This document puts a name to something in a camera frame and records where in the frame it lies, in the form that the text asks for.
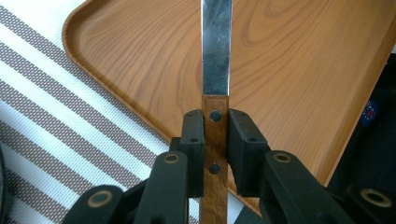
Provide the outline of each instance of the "striped cloth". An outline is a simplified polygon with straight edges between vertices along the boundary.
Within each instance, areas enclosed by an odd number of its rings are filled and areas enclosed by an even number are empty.
[[[87,189],[149,177],[166,143],[67,57],[83,0],[0,0],[0,144],[7,223],[60,223]],[[190,200],[190,223],[198,202]]]

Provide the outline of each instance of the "wooden handle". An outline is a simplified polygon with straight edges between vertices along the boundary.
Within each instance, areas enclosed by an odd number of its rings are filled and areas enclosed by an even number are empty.
[[[227,223],[228,96],[204,95],[205,123],[204,197],[200,222]]]

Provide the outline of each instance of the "wooden tray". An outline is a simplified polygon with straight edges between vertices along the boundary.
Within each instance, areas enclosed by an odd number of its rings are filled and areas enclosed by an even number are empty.
[[[230,107],[327,184],[395,44],[395,6],[234,0]],[[78,66],[169,140],[201,107],[200,32],[199,0],[88,0],[63,40]]]

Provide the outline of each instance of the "knife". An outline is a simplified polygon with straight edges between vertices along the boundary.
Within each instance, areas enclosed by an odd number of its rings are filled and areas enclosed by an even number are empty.
[[[205,132],[201,223],[227,223],[227,136],[232,0],[202,0],[202,65]]]

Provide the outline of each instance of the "wood grain surface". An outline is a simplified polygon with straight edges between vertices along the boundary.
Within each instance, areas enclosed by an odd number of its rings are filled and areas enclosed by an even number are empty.
[[[327,184],[395,44],[395,15],[395,0],[234,0],[230,107]],[[201,107],[200,32],[200,1],[89,0],[63,39],[75,63],[170,139]]]
[[[204,197],[200,204],[200,222],[227,223],[228,199],[228,96],[204,95],[202,112],[205,130]]]

